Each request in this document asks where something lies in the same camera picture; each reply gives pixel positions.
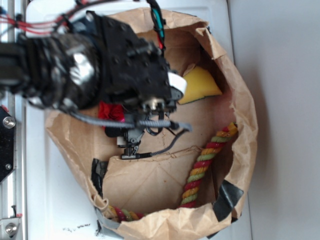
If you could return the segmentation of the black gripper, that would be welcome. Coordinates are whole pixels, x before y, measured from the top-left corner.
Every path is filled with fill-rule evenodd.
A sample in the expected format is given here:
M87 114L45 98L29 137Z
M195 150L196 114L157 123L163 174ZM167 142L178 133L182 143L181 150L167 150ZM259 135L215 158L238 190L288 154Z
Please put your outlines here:
M100 56L102 100L121 104L147 114L172 113L182 91L170 83L169 64L152 41L136 35L130 25L88 11L86 22ZM109 138L123 148L122 160L149 158L151 152L138 153L145 126L105 127Z

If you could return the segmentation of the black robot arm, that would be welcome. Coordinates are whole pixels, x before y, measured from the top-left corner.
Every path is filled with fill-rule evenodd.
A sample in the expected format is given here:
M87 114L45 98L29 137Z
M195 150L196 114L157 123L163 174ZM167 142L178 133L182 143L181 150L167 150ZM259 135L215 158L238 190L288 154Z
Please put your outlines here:
M177 108L186 81L163 49L121 21L88 11L67 33L20 35L0 45L0 89L40 109L59 110L118 138L122 159L141 159L144 133L169 130L176 139L189 124L165 119Z

